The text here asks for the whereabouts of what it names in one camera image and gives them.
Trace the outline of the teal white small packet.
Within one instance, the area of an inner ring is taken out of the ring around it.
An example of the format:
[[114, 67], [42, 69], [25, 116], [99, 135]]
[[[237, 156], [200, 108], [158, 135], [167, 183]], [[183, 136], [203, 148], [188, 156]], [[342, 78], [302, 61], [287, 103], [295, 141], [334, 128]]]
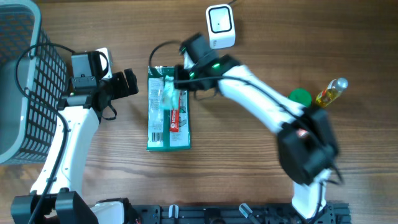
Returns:
[[174, 77], [166, 75], [160, 107], [163, 110], [176, 110], [179, 107], [180, 92], [180, 90], [175, 88]]

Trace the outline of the red coffee stick sachet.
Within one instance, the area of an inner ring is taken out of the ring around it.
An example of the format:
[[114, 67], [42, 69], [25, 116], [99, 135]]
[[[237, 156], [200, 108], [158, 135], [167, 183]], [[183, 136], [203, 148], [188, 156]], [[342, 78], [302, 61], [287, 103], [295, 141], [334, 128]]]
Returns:
[[176, 109], [170, 111], [170, 132], [179, 132], [179, 118], [180, 118], [180, 99], [178, 99], [178, 104]]

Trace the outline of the green 3M glove package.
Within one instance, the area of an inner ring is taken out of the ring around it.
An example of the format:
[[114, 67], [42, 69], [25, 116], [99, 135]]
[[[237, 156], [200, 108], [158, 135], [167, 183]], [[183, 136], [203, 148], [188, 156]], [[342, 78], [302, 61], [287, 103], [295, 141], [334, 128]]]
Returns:
[[167, 152], [191, 148], [189, 92], [180, 92], [179, 132], [170, 132], [171, 110], [163, 110], [160, 107], [166, 75], [174, 77], [174, 68], [148, 68], [148, 151]]

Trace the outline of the small green white jar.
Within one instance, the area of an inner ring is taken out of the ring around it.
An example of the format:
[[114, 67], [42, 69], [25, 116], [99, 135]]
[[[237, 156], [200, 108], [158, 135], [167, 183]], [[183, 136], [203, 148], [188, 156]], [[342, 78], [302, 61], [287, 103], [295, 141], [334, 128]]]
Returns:
[[309, 107], [312, 104], [312, 96], [311, 94], [303, 89], [303, 88], [296, 88], [294, 89], [288, 96], [288, 99], [300, 103], [306, 107]]

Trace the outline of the yellow liquid bottle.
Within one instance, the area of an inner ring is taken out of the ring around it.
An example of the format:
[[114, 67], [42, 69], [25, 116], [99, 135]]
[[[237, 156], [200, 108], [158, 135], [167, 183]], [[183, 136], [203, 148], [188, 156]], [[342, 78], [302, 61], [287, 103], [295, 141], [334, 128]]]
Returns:
[[325, 108], [332, 101], [337, 99], [348, 87], [348, 80], [346, 78], [337, 78], [332, 80], [329, 85], [321, 91], [315, 98], [315, 103]]

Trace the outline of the red tissue pack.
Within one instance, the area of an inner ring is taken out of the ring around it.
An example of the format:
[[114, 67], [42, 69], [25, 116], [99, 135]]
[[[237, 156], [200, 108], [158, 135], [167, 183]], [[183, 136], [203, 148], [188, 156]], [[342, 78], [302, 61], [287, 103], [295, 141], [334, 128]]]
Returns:
[[298, 129], [296, 131], [297, 136], [300, 138], [306, 138], [308, 136], [308, 131], [304, 130], [304, 129]]

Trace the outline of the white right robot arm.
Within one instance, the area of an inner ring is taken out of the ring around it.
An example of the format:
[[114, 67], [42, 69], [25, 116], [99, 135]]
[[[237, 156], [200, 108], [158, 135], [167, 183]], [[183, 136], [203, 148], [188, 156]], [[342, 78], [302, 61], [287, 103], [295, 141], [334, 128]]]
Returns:
[[292, 206], [307, 223], [316, 223], [326, 205], [331, 172], [343, 183], [335, 159], [339, 147], [319, 106], [304, 106], [281, 95], [230, 55], [219, 56], [201, 33], [180, 44], [184, 64], [178, 65], [174, 87], [197, 92], [217, 89], [255, 116], [275, 134], [279, 164], [294, 183]]

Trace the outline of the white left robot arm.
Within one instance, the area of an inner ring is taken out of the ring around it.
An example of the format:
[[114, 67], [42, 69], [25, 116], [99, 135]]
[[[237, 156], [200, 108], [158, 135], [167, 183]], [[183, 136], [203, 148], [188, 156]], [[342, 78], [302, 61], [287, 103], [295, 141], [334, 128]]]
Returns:
[[106, 199], [89, 206], [81, 197], [90, 144], [105, 108], [138, 92], [131, 69], [113, 73], [107, 48], [72, 54], [71, 87], [61, 95], [59, 124], [44, 167], [29, 195], [11, 205], [15, 223], [134, 223], [136, 211], [127, 198]]

